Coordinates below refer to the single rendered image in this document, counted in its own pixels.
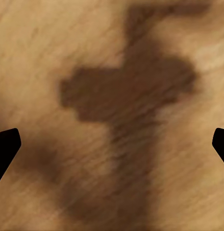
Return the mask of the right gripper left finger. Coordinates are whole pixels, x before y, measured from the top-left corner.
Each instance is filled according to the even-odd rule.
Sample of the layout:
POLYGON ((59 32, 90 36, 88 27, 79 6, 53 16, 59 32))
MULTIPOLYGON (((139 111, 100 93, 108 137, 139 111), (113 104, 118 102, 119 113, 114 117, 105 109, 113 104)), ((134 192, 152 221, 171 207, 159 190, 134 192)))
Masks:
POLYGON ((20 147, 21 139, 17 128, 0 132, 0 179, 20 147))

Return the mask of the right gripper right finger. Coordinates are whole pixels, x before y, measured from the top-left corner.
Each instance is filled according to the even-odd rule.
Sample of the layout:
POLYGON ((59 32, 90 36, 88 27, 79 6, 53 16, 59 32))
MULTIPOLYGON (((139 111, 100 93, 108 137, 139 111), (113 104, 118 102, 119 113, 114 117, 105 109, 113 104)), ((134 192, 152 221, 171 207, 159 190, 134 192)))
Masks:
POLYGON ((221 159, 224 161, 224 129, 217 128, 215 130, 212 145, 221 159))

